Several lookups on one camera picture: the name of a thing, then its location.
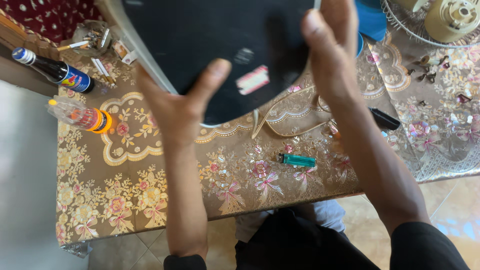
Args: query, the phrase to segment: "glass ashtray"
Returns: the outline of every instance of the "glass ashtray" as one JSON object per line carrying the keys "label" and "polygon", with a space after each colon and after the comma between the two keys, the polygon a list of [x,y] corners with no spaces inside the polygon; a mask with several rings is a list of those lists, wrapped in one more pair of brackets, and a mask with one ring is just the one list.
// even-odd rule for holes
{"label": "glass ashtray", "polygon": [[81,55],[99,57],[107,51],[111,40],[112,37],[106,22],[85,20],[82,24],[77,24],[72,43],[88,41],[88,44],[72,50]]}

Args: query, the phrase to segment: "tiled floor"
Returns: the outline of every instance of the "tiled floor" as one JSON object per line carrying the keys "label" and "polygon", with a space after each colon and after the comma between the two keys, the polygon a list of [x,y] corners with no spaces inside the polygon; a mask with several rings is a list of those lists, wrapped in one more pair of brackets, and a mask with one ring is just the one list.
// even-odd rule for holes
{"label": "tiled floor", "polygon": [[[480,270],[480,177],[420,185],[432,224],[456,245],[472,270]],[[389,269],[390,238],[365,195],[339,199],[347,212],[345,233],[382,270]],[[235,220],[208,224],[207,267],[233,270]],[[162,270],[168,255],[164,230],[132,234],[91,244],[90,270]]]}

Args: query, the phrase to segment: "forearm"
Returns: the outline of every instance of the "forearm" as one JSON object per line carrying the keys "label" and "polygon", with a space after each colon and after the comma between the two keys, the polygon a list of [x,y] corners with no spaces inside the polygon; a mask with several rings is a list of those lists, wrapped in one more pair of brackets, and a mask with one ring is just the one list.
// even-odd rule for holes
{"label": "forearm", "polygon": [[333,114],[360,186],[389,233],[407,221],[430,222],[415,179],[387,144],[365,104],[353,102]]}
{"label": "forearm", "polygon": [[207,215],[197,171],[193,143],[186,147],[165,144],[168,181],[167,240],[170,254],[198,254],[207,246]]}

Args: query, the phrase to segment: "table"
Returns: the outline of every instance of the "table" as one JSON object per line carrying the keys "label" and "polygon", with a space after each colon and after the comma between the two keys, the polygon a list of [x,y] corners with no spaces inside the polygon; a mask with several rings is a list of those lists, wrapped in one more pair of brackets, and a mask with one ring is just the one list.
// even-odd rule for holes
{"label": "table", "polygon": [[[430,74],[437,72],[435,83],[417,79],[426,73],[416,63],[424,55],[449,56],[430,68]],[[134,65],[121,63],[111,52],[103,56],[117,80],[112,87],[102,83],[89,58],[72,52],[62,57],[96,79],[97,86],[88,95],[60,87],[59,95],[106,110],[117,123],[102,135],[58,125],[59,245],[78,255],[83,242],[164,228],[168,176],[161,131],[136,88]],[[403,31],[388,32],[382,42],[366,40],[357,61],[360,91],[369,106],[402,121],[403,128],[383,135],[419,183],[480,174],[479,60],[479,46],[433,48],[416,44]],[[410,76],[412,68],[416,72]],[[472,101],[457,102],[459,94]],[[284,135],[330,117],[316,104],[309,72],[259,108],[260,114],[273,106],[267,122]],[[264,126],[251,139],[253,122],[248,113],[198,134],[198,182],[209,220],[361,192],[328,126],[294,137],[278,136]],[[279,164],[275,156],[281,152],[316,157],[317,166]]]}

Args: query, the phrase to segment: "lighter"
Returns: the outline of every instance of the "lighter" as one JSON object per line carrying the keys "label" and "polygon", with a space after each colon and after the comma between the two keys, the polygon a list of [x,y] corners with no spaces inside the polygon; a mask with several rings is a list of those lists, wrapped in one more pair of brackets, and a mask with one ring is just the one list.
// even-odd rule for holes
{"label": "lighter", "polygon": [[290,154],[279,154],[276,157],[276,160],[280,163],[305,166],[305,167],[315,167],[315,159],[303,156],[296,156]]}

